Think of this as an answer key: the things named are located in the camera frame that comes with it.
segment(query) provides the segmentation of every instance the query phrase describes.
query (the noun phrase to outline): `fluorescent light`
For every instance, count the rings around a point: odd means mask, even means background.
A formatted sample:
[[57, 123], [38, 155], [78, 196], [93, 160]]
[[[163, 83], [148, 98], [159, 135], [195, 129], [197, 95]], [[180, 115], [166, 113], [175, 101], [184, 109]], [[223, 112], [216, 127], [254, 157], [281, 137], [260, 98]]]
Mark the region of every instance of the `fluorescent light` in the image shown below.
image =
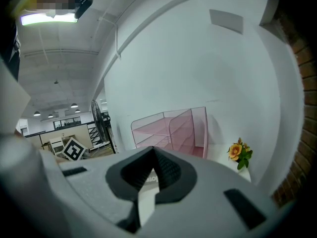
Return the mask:
[[21, 23], [23, 26], [41, 23], [41, 22], [71, 22], [76, 23], [78, 19], [74, 17], [74, 13], [68, 13], [65, 15], [56, 15], [54, 18], [46, 16], [45, 13], [29, 14], [21, 17]]

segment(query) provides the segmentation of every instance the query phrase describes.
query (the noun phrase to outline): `chair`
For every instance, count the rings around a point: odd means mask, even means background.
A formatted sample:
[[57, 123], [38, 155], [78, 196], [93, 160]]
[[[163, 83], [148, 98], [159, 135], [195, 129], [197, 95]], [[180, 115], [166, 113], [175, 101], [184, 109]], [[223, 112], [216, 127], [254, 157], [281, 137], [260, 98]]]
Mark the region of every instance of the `chair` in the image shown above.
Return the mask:
[[50, 143], [56, 156], [64, 149], [64, 143], [61, 137], [50, 139]]

